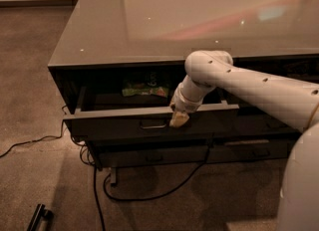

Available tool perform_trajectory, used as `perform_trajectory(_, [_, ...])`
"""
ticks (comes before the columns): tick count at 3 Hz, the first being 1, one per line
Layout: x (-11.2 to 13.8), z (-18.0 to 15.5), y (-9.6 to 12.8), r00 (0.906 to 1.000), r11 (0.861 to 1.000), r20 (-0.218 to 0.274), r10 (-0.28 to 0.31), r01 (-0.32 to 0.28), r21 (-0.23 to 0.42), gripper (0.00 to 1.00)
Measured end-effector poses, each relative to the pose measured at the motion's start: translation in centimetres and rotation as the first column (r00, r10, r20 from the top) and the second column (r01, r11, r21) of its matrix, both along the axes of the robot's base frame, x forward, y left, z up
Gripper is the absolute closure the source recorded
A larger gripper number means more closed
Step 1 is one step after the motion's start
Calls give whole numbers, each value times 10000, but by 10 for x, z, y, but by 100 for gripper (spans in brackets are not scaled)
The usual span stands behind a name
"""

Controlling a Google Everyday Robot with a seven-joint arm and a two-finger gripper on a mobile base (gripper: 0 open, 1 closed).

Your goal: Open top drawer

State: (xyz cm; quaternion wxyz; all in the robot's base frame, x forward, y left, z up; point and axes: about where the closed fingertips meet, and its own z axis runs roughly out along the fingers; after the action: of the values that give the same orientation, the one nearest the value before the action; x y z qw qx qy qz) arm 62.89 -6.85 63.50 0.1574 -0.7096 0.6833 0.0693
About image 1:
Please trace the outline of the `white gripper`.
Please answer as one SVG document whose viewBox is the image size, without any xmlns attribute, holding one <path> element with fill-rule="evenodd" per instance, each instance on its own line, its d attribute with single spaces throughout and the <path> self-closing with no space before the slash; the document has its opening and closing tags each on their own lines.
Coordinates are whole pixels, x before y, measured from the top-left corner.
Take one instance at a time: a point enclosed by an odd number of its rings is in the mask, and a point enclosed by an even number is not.
<svg viewBox="0 0 319 231">
<path fill-rule="evenodd" d="M 173 110 L 170 127 L 179 128 L 189 120 L 189 115 L 195 113 L 201 105 L 203 96 L 197 85 L 180 83 L 175 89 L 170 101 L 170 108 Z"/>
</svg>

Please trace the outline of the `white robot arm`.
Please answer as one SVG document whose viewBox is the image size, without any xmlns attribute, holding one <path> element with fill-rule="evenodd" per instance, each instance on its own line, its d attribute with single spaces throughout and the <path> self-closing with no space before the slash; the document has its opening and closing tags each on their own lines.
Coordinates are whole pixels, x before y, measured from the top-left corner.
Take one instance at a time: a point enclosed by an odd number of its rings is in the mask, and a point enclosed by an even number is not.
<svg viewBox="0 0 319 231">
<path fill-rule="evenodd" d="M 319 85 L 237 68 L 224 51 L 195 51 L 169 106 L 180 127 L 221 88 L 299 130 L 284 172 L 276 231 L 319 231 Z"/>
</svg>

